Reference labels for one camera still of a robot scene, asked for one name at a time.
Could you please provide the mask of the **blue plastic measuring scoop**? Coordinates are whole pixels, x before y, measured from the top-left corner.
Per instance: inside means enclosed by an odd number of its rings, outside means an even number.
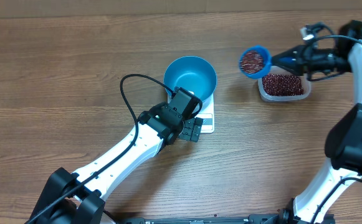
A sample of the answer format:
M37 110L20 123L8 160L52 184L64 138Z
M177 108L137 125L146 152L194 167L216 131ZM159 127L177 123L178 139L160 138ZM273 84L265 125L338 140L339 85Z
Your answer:
M256 45L241 55L239 69L248 78L260 79L270 72L271 59L271 54L265 47Z

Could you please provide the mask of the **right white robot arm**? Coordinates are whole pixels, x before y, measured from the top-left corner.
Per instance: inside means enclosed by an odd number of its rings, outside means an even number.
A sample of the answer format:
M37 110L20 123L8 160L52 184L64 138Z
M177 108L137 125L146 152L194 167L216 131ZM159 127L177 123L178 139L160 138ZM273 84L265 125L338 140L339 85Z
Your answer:
M335 46L319 49L322 38L317 34L326 28L321 22L301 28L305 43L273 56L272 65L293 75L306 75L310 82L314 73L323 73L326 80L350 72L355 104L328 133L322 168L287 208L269 218L270 223L334 223L327 215L329 208L349 186L362 183L362 22L352 20L338 34L331 32L328 38Z

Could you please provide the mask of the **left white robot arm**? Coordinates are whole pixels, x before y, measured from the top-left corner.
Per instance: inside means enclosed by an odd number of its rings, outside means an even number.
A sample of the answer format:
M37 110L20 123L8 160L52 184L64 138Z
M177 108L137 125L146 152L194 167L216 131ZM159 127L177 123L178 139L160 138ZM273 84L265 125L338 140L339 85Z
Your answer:
M52 173L28 222L113 223L105 202L131 172L177 138L199 139L202 101L184 88L171 96L135 117L133 129L98 159L74 172L61 167Z

